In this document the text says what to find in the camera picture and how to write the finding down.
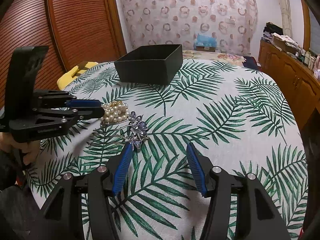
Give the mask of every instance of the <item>human hand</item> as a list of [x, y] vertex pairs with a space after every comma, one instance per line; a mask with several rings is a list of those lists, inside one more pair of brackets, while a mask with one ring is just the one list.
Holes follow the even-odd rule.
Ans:
[[10, 153], [12, 148], [20, 149], [22, 153], [26, 154], [23, 157], [23, 163], [28, 165], [36, 160], [40, 150], [40, 141], [33, 141], [29, 143], [16, 142], [10, 133], [0, 133], [0, 149], [4, 152]]

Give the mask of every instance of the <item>tablecloth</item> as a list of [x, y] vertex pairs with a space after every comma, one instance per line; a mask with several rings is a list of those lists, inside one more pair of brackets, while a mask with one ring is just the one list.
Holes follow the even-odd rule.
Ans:
[[[255, 173], [291, 237], [298, 237], [308, 195], [305, 154], [290, 107], [268, 75], [224, 62], [184, 59], [165, 87], [121, 83], [114, 64], [107, 62], [65, 90], [78, 98], [122, 100], [150, 127], [149, 139], [133, 154], [121, 194], [110, 198], [120, 239], [200, 238], [210, 198], [196, 190], [185, 155], [189, 141], [230, 174]], [[100, 120], [80, 121], [68, 135], [43, 140], [26, 173], [38, 205], [64, 173], [86, 174], [118, 154], [121, 146], [110, 142], [119, 126], [90, 136]], [[90, 239], [87, 196], [82, 199], [84, 235]], [[229, 239], [235, 224], [232, 196]]]

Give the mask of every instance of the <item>yellow chair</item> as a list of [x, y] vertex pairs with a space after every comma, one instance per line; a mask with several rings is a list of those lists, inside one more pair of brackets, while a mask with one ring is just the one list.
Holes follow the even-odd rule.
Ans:
[[63, 74], [57, 81], [57, 85], [60, 90], [64, 90], [64, 88], [69, 85], [73, 80], [75, 80], [78, 76], [86, 72], [88, 69], [97, 65], [98, 62], [88, 62], [83, 61], [77, 66], [73, 67], [69, 72]]

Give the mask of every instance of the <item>white wall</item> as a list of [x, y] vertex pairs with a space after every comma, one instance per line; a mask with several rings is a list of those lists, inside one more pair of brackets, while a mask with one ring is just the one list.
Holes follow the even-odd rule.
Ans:
[[289, 0], [291, 10], [292, 39], [303, 47], [304, 22], [301, 0]]
[[263, 29], [267, 22], [282, 28], [282, 17], [279, 5], [279, 0], [256, 0], [258, 6], [258, 23], [255, 33], [253, 34], [250, 51], [251, 56], [258, 61], [260, 40], [263, 35]]
[[127, 53], [129, 53], [130, 51], [132, 51], [132, 46], [131, 46], [131, 41], [129, 38], [129, 32], [127, 29], [127, 25], [125, 24], [124, 14], [122, 11], [122, 1], [116, 0], [116, 3], [117, 3], [117, 7], [118, 7], [119, 19], [120, 19], [120, 24], [121, 24], [125, 47], [127, 49]]

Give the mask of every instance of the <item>wooden cabinet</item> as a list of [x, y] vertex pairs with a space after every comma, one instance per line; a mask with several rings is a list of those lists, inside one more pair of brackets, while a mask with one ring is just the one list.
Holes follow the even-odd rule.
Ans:
[[320, 82], [302, 63], [265, 41], [260, 44], [259, 62], [279, 86], [301, 130], [314, 109], [320, 109]]

